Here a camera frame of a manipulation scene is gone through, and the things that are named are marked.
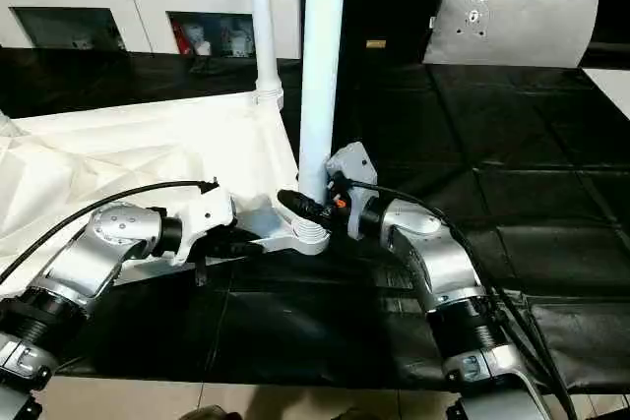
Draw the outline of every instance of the black cloth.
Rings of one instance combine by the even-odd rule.
[[[252,62],[0,51],[14,117],[249,90]],[[362,140],[379,182],[458,221],[540,325],[572,391],[630,388],[630,124],[579,70],[356,65],[335,148]],[[282,62],[299,138],[300,65]],[[442,389],[401,265],[369,242],[284,251],[114,288],[64,375]]]

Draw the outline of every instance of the glass cabinet door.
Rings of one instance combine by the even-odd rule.
[[[256,56],[249,14],[168,12],[180,54],[222,58]]]
[[[134,0],[0,0],[0,44],[151,52]]]
[[[125,50],[109,9],[14,7],[35,48]]]

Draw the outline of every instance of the silver robot arm segment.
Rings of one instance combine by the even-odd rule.
[[[321,206],[291,191],[280,191],[279,199],[328,229],[345,226],[351,238],[378,241],[404,263],[440,351],[445,378],[452,391],[462,393],[447,410],[448,418],[549,420],[470,255],[443,218],[418,203],[380,197],[374,187],[376,170],[361,143],[339,150],[326,167],[332,204]]]
[[[164,209],[123,202],[96,210],[22,295],[0,302],[0,420],[39,416],[41,407],[31,391],[46,386],[60,351],[125,261],[167,253],[175,266],[181,265],[208,230],[233,219],[231,198],[220,187],[175,217],[166,216]]]

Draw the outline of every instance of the white fabric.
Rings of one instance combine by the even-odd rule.
[[[268,206],[280,187],[294,188],[296,172],[278,107],[255,104],[251,93],[5,122],[0,270],[61,218],[115,192],[217,177],[237,210],[253,210]],[[163,189],[126,200],[174,213],[198,192]],[[0,287],[0,296],[22,290],[86,219],[37,251]]]

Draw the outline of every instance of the white pipe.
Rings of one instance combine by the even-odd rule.
[[[252,18],[256,41],[256,65],[258,67],[256,90],[263,94],[282,93],[274,45],[271,0],[252,0]]]
[[[344,0],[306,0],[299,191],[319,203],[326,195]]]

